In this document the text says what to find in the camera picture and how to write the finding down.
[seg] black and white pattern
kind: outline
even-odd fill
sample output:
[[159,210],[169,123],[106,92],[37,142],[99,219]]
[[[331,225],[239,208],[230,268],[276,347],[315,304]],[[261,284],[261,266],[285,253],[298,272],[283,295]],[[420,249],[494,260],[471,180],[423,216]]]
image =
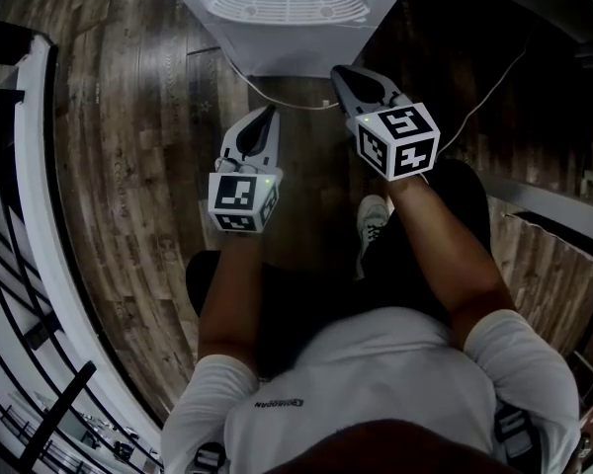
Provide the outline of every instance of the black and white pattern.
[[428,138],[395,148],[393,175],[397,177],[428,167],[434,142],[434,139]]
[[398,108],[378,116],[395,139],[428,133],[432,129],[414,107]]
[[262,225],[266,225],[266,221],[268,221],[268,218],[270,217],[270,214],[272,213],[273,208],[277,203],[277,198],[277,185],[273,185],[273,188],[268,193],[266,201],[264,202],[264,205],[262,206],[261,211],[259,212],[259,215],[261,216]]
[[388,147],[386,144],[361,125],[358,125],[358,142],[363,158],[383,174],[386,174],[386,163],[388,161]]
[[256,232],[255,220],[252,216],[241,214],[216,214],[215,219],[223,230],[241,230],[245,232]]
[[252,210],[257,179],[247,176],[222,176],[217,187],[216,209]]

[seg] black pants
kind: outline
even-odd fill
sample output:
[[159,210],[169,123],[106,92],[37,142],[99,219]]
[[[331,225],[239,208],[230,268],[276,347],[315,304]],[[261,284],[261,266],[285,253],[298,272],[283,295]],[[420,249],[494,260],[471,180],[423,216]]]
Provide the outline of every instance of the black pants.
[[[476,173],[464,162],[444,160],[426,177],[449,210],[490,252],[487,198]],[[187,266],[187,291],[198,315],[218,259],[218,251],[202,251]],[[274,377],[291,368],[301,350],[330,323],[380,307],[416,309],[450,326],[450,316],[424,279],[395,213],[370,245],[362,264],[365,278],[356,282],[264,266],[256,347],[262,377]]]

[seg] person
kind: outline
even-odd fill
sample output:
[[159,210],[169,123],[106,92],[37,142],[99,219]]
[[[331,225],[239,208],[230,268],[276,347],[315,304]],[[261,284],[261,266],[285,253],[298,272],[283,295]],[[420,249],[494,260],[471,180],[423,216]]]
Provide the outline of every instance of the person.
[[514,309],[475,172],[443,160],[387,189],[391,216],[360,205],[351,284],[265,265],[259,236],[192,260],[199,361],[166,472],[562,472],[576,384]]

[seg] white cube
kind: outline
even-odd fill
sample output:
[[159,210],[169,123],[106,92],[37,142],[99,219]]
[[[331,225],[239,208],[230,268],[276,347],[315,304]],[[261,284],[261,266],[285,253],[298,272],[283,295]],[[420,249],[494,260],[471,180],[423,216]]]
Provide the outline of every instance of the white cube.
[[209,174],[209,214],[223,232],[263,232],[278,200],[275,175]]
[[424,104],[359,115],[355,121],[358,154],[388,181],[433,168],[440,132]]

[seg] wooden floor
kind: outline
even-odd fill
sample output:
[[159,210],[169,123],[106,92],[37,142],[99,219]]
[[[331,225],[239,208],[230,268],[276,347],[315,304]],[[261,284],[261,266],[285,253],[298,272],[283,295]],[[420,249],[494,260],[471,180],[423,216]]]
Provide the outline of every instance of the wooden floor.
[[[185,265],[218,247],[208,172],[224,132],[264,101],[180,0],[0,0],[0,19],[59,44],[55,149],[73,249],[112,345],[164,419],[196,355]],[[425,102],[446,139],[535,23],[506,0],[400,0],[361,61]],[[527,56],[449,153],[577,195],[582,170],[593,167],[593,70],[580,69],[571,49],[538,23]],[[255,82],[296,104],[334,101],[322,80]],[[281,115],[286,178],[268,260],[349,279],[355,212],[379,184],[353,153],[339,111]],[[593,264],[512,210],[492,204],[494,256],[520,310],[569,353],[593,309]]]

